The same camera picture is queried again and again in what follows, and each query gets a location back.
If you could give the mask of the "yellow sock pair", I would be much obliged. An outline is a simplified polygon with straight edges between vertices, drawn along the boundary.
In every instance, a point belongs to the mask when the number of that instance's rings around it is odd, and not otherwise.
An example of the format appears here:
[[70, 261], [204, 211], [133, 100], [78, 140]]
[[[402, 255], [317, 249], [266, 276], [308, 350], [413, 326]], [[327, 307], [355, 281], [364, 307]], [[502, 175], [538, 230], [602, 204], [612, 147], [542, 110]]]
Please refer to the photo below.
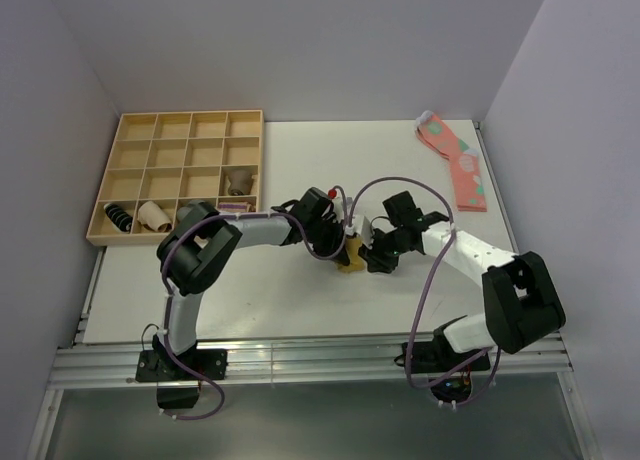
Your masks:
[[349, 274], [366, 269], [366, 263], [359, 255], [359, 249], [362, 245], [363, 243], [359, 236], [348, 237], [346, 239], [345, 251], [349, 263], [347, 265], [337, 264], [337, 270], [339, 272]]

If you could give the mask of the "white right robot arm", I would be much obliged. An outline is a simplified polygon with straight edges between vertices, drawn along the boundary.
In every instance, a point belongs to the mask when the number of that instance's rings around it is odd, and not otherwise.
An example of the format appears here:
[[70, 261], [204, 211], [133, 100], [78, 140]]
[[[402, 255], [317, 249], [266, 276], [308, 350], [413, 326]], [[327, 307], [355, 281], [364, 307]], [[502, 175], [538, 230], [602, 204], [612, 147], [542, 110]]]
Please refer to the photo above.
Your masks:
[[370, 273], [392, 273], [401, 255], [418, 252], [445, 262], [481, 290], [483, 310], [436, 328], [428, 342], [405, 343], [413, 373], [446, 372], [460, 364], [481, 362], [497, 348], [515, 354], [566, 323], [566, 314], [549, 270], [535, 252], [516, 254], [459, 230], [437, 211], [425, 214], [409, 192], [383, 203], [392, 230], [373, 229], [359, 256]]

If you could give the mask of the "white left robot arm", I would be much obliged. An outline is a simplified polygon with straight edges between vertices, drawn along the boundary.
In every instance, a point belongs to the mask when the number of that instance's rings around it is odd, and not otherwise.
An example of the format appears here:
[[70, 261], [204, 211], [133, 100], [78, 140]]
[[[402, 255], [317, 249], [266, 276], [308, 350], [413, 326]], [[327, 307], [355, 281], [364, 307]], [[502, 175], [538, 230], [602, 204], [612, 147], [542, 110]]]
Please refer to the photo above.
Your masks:
[[202, 298], [236, 250], [302, 243], [316, 259], [349, 264], [345, 222], [329, 196], [315, 187], [299, 200], [260, 212], [225, 213], [196, 199], [179, 209], [177, 220], [157, 249], [167, 291], [158, 365], [172, 379], [183, 379], [194, 369]]

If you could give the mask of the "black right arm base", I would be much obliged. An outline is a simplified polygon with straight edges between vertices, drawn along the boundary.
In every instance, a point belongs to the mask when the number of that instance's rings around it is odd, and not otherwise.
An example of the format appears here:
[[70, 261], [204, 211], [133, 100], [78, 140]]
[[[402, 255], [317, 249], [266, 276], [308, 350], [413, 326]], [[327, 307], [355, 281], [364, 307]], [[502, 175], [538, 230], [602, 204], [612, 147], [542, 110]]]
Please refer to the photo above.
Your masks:
[[[457, 353], [449, 345], [442, 328], [434, 331], [429, 341], [416, 341], [413, 344], [410, 370], [412, 374], [433, 374], [438, 378], [442, 374], [468, 361], [479, 350]], [[473, 362], [465, 364], [447, 379], [430, 388], [437, 402], [450, 407], [458, 407], [468, 402], [473, 395], [472, 373], [488, 371], [491, 367], [489, 354], [484, 353]]]

